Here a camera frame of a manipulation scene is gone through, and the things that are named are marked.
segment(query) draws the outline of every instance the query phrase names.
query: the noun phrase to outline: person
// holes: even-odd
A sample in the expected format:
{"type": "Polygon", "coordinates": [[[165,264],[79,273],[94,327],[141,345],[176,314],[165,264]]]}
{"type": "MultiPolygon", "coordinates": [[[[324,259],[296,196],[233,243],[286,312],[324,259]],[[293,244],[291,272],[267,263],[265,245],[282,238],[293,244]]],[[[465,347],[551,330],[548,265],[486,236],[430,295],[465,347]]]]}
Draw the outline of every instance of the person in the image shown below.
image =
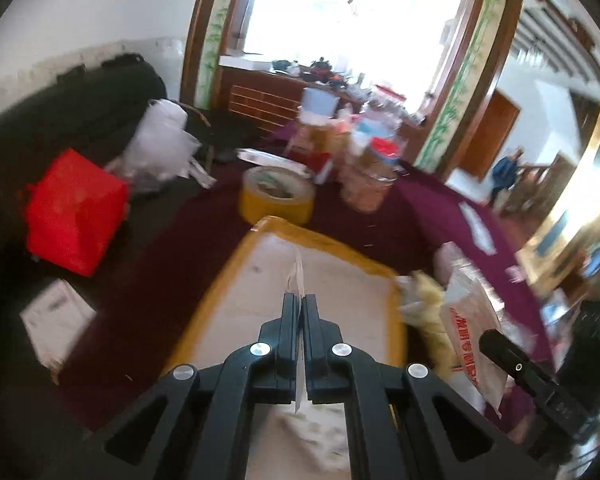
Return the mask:
{"type": "Polygon", "coordinates": [[[491,171],[493,179],[493,189],[491,189],[491,198],[489,207],[493,207],[500,192],[504,189],[509,189],[516,183],[518,176],[518,161],[522,154],[525,153],[522,148],[517,148],[513,155],[504,156],[494,166],[491,171]]]}

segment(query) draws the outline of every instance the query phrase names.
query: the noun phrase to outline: wooden door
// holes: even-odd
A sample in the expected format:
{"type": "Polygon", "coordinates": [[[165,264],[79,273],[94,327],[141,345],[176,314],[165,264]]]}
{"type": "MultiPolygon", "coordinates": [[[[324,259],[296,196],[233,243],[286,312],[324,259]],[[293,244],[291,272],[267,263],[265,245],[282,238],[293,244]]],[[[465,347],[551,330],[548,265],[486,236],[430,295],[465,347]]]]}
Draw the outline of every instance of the wooden door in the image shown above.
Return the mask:
{"type": "Polygon", "coordinates": [[[497,90],[494,91],[474,138],[460,162],[460,168],[480,180],[484,179],[519,113],[520,108],[497,90]]]}

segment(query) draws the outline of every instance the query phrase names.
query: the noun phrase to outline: black sofa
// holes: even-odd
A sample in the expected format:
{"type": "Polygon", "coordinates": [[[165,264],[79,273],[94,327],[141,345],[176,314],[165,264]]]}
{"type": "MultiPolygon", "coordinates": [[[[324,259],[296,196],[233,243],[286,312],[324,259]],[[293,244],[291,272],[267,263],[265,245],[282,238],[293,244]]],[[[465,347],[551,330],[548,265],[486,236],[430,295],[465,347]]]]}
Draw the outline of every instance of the black sofa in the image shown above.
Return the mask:
{"type": "MultiPolygon", "coordinates": [[[[166,97],[164,84],[140,56],[125,55],[101,68],[72,70],[56,85],[0,115],[0,479],[36,478],[86,434],[65,410],[58,388],[36,360],[19,312],[45,286],[64,278],[96,310],[111,282],[132,273],[138,256],[166,230],[182,204],[202,188],[178,178],[162,192],[132,201],[100,267],[82,278],[24,248],[23,190],[35,184],[53,158],[73,148],[103,166],[132,138],[150,99],[166,97]]],[[[187,130],[227,156],[257,135],[253,127],[216,117],[209,130],[189,114],[187,130]],[[224,135],[218,135],[224,125],[224,135]]]]}

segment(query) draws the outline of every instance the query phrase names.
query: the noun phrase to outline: yellow tape roll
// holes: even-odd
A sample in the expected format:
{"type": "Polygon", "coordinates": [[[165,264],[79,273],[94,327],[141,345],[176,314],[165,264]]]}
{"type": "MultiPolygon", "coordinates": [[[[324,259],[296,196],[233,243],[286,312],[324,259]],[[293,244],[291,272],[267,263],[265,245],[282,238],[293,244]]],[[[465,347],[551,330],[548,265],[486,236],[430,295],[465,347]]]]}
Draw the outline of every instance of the yellow tape roll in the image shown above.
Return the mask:
{"type": "Polygon", "coordinates": [[[314,184],[285,168],[251,168],[244,172],[240,215],[252,225],[265,216],[279,216],[304,225],[314,210],[314,184]]]}

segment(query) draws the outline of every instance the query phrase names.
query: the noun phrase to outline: maroon carpet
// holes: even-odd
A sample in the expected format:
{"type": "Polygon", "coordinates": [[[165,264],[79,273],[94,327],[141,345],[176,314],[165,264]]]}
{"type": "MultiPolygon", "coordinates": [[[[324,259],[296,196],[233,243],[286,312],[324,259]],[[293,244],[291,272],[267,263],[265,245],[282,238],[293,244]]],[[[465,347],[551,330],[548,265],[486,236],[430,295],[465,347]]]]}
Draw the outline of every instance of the maroon carpet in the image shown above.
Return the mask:
{"type": "MultiPolygon", "coordinates": [[[[101,427],[156,380],[198,301],[248,232],[237,199],[242,172],[249,166],[218,168],[216,186],[187,202],[138,259],[128,280],[112,286],[103,299],[60,377],[65,402],[88,428],[101,427]]],[[[401,274],[417,269],[432,273],[434,250],[454,240],[482,269],[507,311],[543,334],[535,357],[550,357],[538,302],[526,285],[512,285],[504,277],[504,269],[514,264],[513,254],[490,212],[476,206],[498,248],[497,256],[487,260],[473,246],[458,209],[462,197],[431,176],[410,170],[373,215],[348,208],[339,192],[337,184],[318,188],[309,229],[401,274]]],[[[503,429],[528,412],[524,395],[514,392],[501,406],[503,429]]]]}
{"type": "MultiPolygon", "coordinates": [[[[518,263],[490,209],[465,199],[437,179],[414,168],[409,168],[409,174],[402,177],[396,187],[400,195],[414,206],[421,229],[429,242],[436,247],[446,242],[455,242],[491,283],[504,301],[505,311],[510,317],[538,335],[532,357],[552,368],[551,348],[540,318],[541,305],[526,283],[509,281],[505,270],[518,263]],[[497,254],[487,256],[474,245],[469,226],[458,207],[461,202],[469,203],[478,213],[491,233],[497,254]]],[[[493,410],[488,409],[486,414],[501,429],[509,431],[532,410],[530,397],[515,386],[500,405],[502,420],[498,420],[493,410]]]]}
{"type": "MultiPolygon", "coordinates": [[[[101,301],[60,377],[65,402],[88,428],[101,427],[156,380],[198,301],[249,231],[237,203],[250,166],[215,170],[218,183],[180,209],[125,283],[112,286],[101,301]]],[[[318,189],[309,229],[400,273],[432,271],[432,247],[396,189],[373,215],[351,210],[339,193],[337,184],[318,189]]]]}

